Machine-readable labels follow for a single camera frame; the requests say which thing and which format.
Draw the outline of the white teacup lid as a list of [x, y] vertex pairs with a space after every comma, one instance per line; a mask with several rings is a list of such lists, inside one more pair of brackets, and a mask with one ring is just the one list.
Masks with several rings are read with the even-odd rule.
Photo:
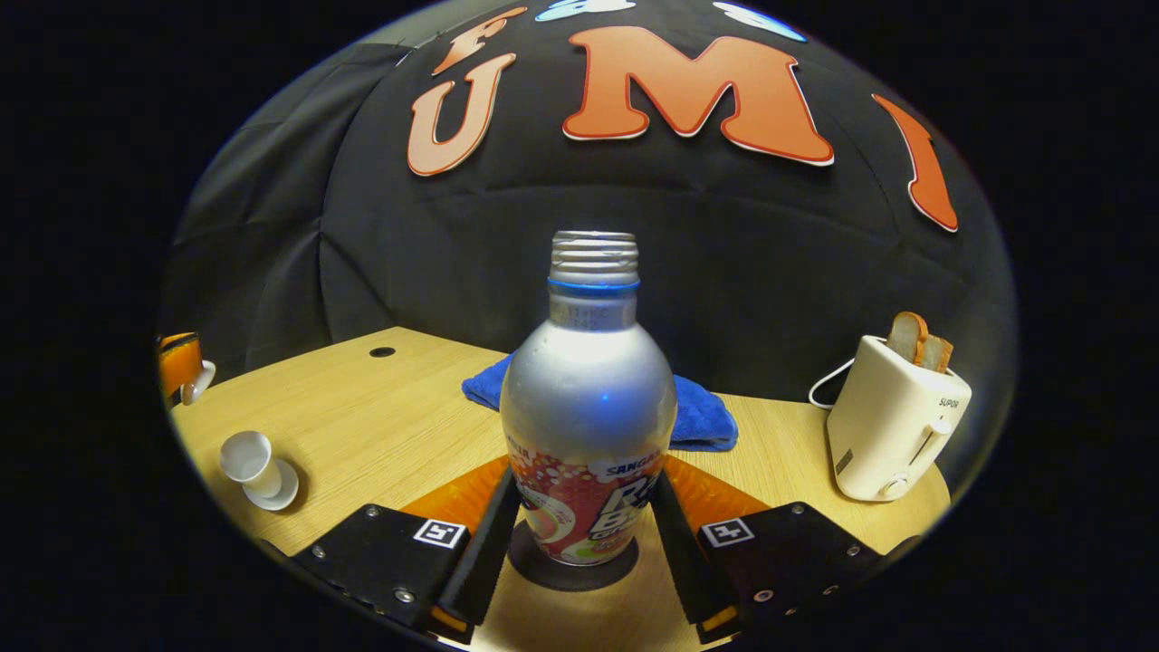
[[181, 404], [185, 406], [192, 405], [196, 400], [204, 395], [204, 391], [207, 390], [207, 387], [210, 387], [214, 378], [216, 362], [211, 362], [211, 360], [202, 360], [201, 372], [197, 378], [191, 381], [187, 381], [185, 384], [182, 384], [182, 387], [178, 388], [178, 400], [181, 400]]

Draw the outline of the silver water bottle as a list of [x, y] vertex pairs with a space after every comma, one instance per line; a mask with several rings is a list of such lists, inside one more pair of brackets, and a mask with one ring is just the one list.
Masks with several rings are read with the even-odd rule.
[[503, 379], [500, 416], [532, 539], [569, 566], [626, 551], [677, 420], [675, 374], [637, 323], [637, 286], [632, 234], [559, 230], [548, 317]]

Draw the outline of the blue cloth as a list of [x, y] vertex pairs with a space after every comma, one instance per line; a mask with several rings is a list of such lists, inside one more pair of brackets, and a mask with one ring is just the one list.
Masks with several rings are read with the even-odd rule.
[[[467, 400], [497, 411], [506, 371], [513, 356], [494, 362], [465, 379], [461, 391]], [[690, 379], [675, 375], [677, 391], [677, 420], [672, 428], [670, 448], [675, 450], [732, 450], [739, 437], [739, 426], [724, 401]]]

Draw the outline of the white saucer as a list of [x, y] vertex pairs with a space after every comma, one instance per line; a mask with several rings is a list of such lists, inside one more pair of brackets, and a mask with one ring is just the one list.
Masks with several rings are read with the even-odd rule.
[[[277, 491], [272, 495], [261, 495], [258, 492], [261, 488], [272, 488], [270, 483], [274, 478], [279, 482]], [[286, 510], [296, 500], [299, 488], [301, 488], [301, 478], [299, 478], [294, 467], [280, 457], [270, 457], [264, 470], [255, 479], [243, 483], [247, 499], [267, 512]]]

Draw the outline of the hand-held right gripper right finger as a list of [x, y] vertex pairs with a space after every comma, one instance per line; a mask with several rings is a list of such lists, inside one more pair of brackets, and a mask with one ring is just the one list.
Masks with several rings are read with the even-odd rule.
[[654, 517], [704, 644], [831, 608], [892, 561], [811, 504], [771, 507], [675, 455], [656, 479]]

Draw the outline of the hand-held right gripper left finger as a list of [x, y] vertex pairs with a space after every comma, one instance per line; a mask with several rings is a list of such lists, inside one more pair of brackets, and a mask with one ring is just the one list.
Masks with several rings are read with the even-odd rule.
[[500, 455], [402, 508], [364, 504], [292, 561], [393, 627], [468, 644], [493, 602], [519, 506]]

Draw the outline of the dark round coaster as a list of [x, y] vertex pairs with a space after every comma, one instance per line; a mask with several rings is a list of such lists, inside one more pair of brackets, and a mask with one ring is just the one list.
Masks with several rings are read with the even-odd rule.
[[513, 527], [506, 557], [523, 578], [544, 589], [607, 589], [614, 583], [624, 580], [635, 569], [640, 558], [640, 545], [637, 540], [633, 539], [624, 552], [604, 564], [589, 566], [564, 564], [562, 561], [552, 561], [544, 554], [535, 544], [530, 525], [519, 521]]

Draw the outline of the white toaster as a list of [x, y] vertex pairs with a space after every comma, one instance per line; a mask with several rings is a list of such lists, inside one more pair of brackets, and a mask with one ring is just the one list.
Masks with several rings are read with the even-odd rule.
[[836, 486], [858, 501], [892, 501], [923, 479], [972, 401], [952, 369], [914, 366], [862, 337], [824, 428]]

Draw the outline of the white teacup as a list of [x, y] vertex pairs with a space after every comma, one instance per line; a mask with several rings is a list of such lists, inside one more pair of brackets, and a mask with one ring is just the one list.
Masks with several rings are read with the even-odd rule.
[[260, 432], [239, 432], [227, 438], [219, 453], [221, 471], [257, 498], [274, 498], [283, 479], [269, 438]]

